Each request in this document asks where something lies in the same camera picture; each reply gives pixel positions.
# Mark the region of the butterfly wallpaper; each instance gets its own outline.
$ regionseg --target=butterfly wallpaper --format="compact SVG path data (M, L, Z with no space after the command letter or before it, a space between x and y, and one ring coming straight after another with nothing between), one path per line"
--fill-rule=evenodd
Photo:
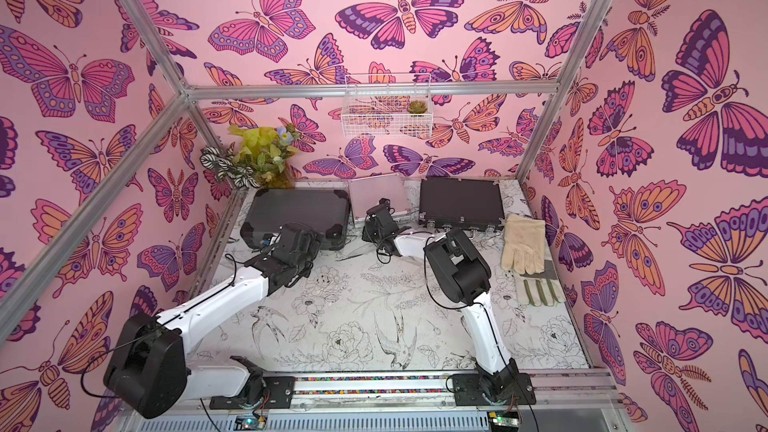
M768 93L752 79L768 21L752 4L614 0L526 181L635 430L768 423Z

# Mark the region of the succulent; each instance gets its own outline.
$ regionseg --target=succulent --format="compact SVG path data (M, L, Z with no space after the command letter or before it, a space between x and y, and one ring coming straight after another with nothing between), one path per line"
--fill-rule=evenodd
M423 100L413 100L408 104L408 113L421 115L427 111L427 104Z

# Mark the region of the bird drawing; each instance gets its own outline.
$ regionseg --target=bird drawing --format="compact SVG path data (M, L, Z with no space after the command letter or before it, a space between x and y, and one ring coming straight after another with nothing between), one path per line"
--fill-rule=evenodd
M395 318L395 326L397 327L397 340L392 341L388 339L383 332L381 332L381 329L379 329L379 324L376 322L376 316L374 316L373 323L376 326L376 337L379 339L379 345L381 345L384 353L394 356L392 358L392 368L405 370L408 367L408 364L411 363L411 359L413 358L413 351L416 350L416 336L418 335L418 331L414 329L413 340L411 341L411 345L409 347L406 343L406 325L402 319L402 314L400 314L399 322L397 320L397 315L395 315L394 312L392 312L392 316Z
M250 332L254 336L254 344L256 346L256 352L259 353L259 357L261 358L264 358L264 354L261 353L261 344L260 344L261 331L264 330L264 327L272 331L272 335L275 336L275 340L278 343L280 342L280 340L277 337L278 334L283 336L283 340L285 340L286 338L283 331L281 331L280 328L275 325L273 321L274 315L277 315L278 317L282 317L286 321L288 320L285 315L276 311L272 307L267 307L264 305L260 305L255 311L250 312L250 316L256 320L254 324L251 326Z

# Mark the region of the purple butterfly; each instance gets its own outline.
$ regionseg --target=purple butterfly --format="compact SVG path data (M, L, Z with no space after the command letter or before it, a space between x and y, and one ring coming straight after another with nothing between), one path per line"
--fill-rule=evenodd
M677 421L686 432L699 432L694 413L686 400L683 390L697 407L707 410L696 390L686 380L698 379L711 382L709 375L696 366L679 367L672 360L694 360L712 347L712 336L697 328L678 331L665 322L656 323L656 332L648 324L637 324L635 330L646 343L640 343L648 354L636 350L634 360L640 369L650 375L650 386L659 399L670 406ZM677 385L667 370L674 371L680 378L683 389Z
M453 27L458 22L456 12L425 7L458 8L462 4L464 0L411 0L410 4L407 0L398 0L397 7L381 2L369 2L341 10L336 15L336 22L341 28L361 39L367 39L376 32L376 29L379 29L379 32L371 38L371 46L374 49L381 50L388 46L401 49L406 44L403 24L408 32L415 34L416 22L418 22L424 33L434 39L440 30Z
M77 63L66 66L43 44L3 25L0 43L3 72L32 84L43 117L71 117L85 102L92 119L114 123L115 99L125 97L134 81L130 67L117 60L94 60L82 70Z
M171 290L179 281L179 272L189 275L197 270L197 251L203 245L205 224L192 226L181 244L174 250L167 245L154 245L141 251L136 266L145 269L150 277L160 277L165 291Z
M574 266L582 268L592 263L594 256L589 246L576 234L565 231L568 226L560 225L558 213L547 196L542 196L542 217L547 223L545 226L547 244L560 247L558 262L565 265L569 272L574 271Z
M584 333L598 345L603 362L610 368L617 384L627 385L627 371L624 356L614 332L610 329L612 317L619 297L619 272L616 265L605 261L605 266L594 273L593 282L581 283L581 298L592 311L584 314Z
M434 63L418 60L411 64L411 73L415 74L414 82L459 82L462 80L487 82L496 80L496 72L492 69L496 65L497 59L498 55L491 50L491 43L486 39L479 38L469 44L462 62L458 65L458 72L456 65L451 68L445 61L442 63L451 69L451 72L447 72ZM432 101L438 106L443 106L452 98L453 96L432 96Z
M8 170L16 162L16 149L18 134L13 122L5 117L0 117L0 170ZM0 198L8 197L16 189L13 179L0 176Z
M369 170L377 167L379 164L371 156L376 148L373 145L373 136L370 134L361 134L355 139L350 140L344 149L344 155L337 158L318 158L304 166L306 172L330 176L333 174L338 178L354 178L357 176L355 168Z
M466 172L475 166L472 160L467 158L449 157L438 158L436 156L424 157L415 150L403 146L384 146L384 157L391 164L393 172L400 172L404 176L412 176L418 172L420 176L426 172L427 177L450 177L451 174L457 176Z
M523 109L518 116L516 132L512 132L507 128L509 137L480 142L478 150L489 150L491 154L499 152L504 157L523 155L525 144L528 144L528 140L531 139L531 134L533 134L533 129L536 127L536 121L538 120L538 116L533 114L535 110L535 107L533 109Z

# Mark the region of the mounting plate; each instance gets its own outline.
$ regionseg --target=mounting plate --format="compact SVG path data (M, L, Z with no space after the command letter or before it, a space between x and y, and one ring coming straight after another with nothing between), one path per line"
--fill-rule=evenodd
M451 376L451 379L453 379L453 389L456 391L454 393L456 405L488 405L488 401L480 390L479 374L454 374ZM512 387L518 404L536 404L536 394L534 394L533 386L531 385L530 375L518 374L515 377L515 382L512 383Z

